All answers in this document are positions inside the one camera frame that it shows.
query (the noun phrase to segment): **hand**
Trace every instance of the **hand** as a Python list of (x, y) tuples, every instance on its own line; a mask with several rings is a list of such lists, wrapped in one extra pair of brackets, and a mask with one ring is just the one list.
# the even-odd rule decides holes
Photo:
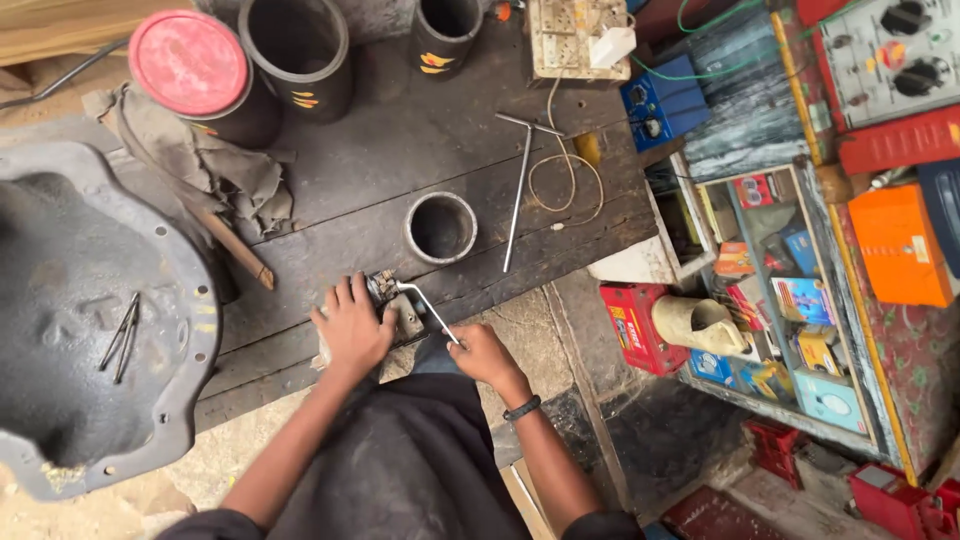
[(533, 397), (530, 382), (504, 347), (490, 325), (450, 327), (461, 345), (446, 344), (457, 367), (464, 373), (493, 387), (507, 407), (513, 409)]
[(310, 320), (330, 349), (329, 375), (344, 377), (355, 386), (387, 355), (396, 332), (396, 311), (383, 313), (383, 324), (376, 319), (363, 272), (347, 276), (326, 291), (324, 313), (316, 306)]

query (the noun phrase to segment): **control panel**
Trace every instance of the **control panel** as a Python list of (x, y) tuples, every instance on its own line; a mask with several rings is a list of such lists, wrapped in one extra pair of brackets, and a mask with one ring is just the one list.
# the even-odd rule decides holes
[(960, 102), (960, 0), (865, 0), (820, 36), (840, 131)]

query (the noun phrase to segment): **black wristband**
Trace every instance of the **black wristband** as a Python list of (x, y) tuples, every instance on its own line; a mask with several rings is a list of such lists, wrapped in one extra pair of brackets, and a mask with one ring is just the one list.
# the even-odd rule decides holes
[(523, 416), (524, 414), (530, 412), (531, 410), (540, 406), (540, 396), (534, 394), (534, 397), (530, 398), (530, 401), (515, 408), (514, 410), (505, 410), (503, 411), (503, 419), (507, 422), (513, 422), (517, 418)]

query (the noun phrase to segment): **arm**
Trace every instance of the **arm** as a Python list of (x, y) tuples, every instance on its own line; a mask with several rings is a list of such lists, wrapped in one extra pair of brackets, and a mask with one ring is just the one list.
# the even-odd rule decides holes
[[(450, 329), (464, 347), (447, 343), (464, 373), (486, 382), (513, 410), (533, 398), (530, 382), (490, 325)], [(603, 510), (587, 475), (570, 456), (564, 441), (539, 408), (514, 422), (520, 449), (530, 469), (543, 510), (559, 534), (578, 518)]]
[(276, 523), (350, 391), (383, 359), (394, 339), (396, 313), (388, 310), (380, 324), (362, 273), (353, 277), (352, 285), (343, 276), (327, 290), (325, 301), (326, 316), (314, 307), (310, 319), (330, 347), (329, 366), (220, 504), (246, 515), (264, 531)]

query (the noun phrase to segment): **black shirt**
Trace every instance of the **black shirt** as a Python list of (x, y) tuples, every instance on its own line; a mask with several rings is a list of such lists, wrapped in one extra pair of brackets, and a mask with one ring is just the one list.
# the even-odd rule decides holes
[[(276, 526), (210, 510), (157, 540), (530, 538), (493, 462), (473, 380), (418, 374), (377, 386), (331, 426)], [(574, 522), (564, 540), (643, 538), (624, 512)]]

